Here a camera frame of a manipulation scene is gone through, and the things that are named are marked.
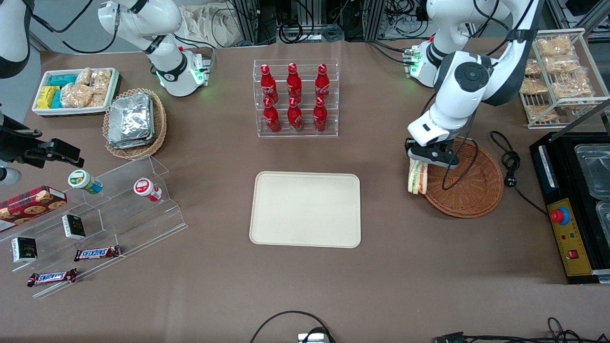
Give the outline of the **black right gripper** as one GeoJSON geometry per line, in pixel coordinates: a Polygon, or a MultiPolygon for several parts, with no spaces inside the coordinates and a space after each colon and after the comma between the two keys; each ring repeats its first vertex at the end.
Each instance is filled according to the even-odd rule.
{"type": "Polygon", "coordinates": [[[0,116],[0,158],[2,162],[28,164],[43,169],[46,162],[63,162],[82,169],[81,150],[60,139],[50,139],[48,150],[40,147],[40,130],[31,130],[4,114],[0,116]]]}

